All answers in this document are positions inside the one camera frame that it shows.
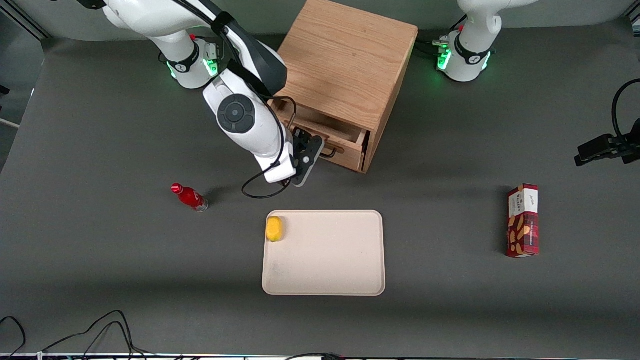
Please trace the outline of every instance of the yellow fruit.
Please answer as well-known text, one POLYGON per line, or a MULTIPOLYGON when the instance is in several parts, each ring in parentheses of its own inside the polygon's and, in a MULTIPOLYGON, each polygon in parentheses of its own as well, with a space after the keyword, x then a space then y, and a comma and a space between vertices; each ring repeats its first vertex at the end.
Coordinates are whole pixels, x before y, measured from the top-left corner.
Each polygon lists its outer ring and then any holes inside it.
POLYGON ((269 217, 267 219, 267 239, 271 242, 280 241, 282 238, 282 219, 279 217, 269 217))

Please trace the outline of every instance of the red cardboard box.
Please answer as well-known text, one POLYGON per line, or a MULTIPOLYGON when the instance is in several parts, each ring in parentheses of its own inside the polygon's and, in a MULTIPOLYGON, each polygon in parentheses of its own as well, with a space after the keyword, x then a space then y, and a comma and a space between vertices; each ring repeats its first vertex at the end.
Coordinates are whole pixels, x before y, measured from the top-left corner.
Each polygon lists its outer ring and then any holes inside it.
POLYGON ((528 258, 538 247, 538 186, 522 184, 509 192, 507 256, 528 258))

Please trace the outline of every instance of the red bottle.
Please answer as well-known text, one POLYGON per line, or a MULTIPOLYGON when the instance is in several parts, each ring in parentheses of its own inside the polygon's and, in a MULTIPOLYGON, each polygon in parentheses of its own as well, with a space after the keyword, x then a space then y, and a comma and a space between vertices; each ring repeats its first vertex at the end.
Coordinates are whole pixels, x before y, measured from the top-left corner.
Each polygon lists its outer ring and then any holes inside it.
POLYGON ((196 193, 192 188, 185 188, 179 183, 175 183, 171 186, 171 191, 178 194, 178 199, 185 205, 201 213, 209 208, 209 201, 203 198, 202 195, 196 193))

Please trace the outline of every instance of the bottle cap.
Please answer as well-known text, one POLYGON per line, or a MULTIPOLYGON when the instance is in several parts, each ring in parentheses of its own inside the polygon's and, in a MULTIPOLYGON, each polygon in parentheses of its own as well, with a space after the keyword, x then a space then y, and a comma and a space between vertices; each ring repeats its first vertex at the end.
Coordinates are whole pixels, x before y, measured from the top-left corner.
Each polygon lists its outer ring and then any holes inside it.
POLYGON ((171 185, 171 191, 173 191, 174 193, 181 193, 183 190, 184 188, 179 183, 171 185))

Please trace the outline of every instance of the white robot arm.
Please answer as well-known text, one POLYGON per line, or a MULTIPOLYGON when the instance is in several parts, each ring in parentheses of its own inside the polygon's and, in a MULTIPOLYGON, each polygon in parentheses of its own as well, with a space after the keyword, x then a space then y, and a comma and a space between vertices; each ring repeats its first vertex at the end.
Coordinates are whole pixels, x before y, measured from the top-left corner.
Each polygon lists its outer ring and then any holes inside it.
POLYGON ((247 34, 211 0, 77 1, 101 8, 115 26, 153 41, 183 87, 206 85, 203 94, 210 115, 229 138, 255 156, 262 169, 259 176, 269 183, 291 179, 303 185, 324 142, 306 133, 294 138, 267 105, 287 81, 287 67, 278 53, 247 34), (212 28, 232 50, 233 59, 219 74, 216 46, 186 31, 202 26, 212 28))
POLYGON ((442 47, 438 70, 460 82, 472 81, 486 68, 491 46, 502 30, 503 9, 518 8, 539 0, 458 0, 458 6, 467 14, 462 32, 453 29, 435 41, 442 47))

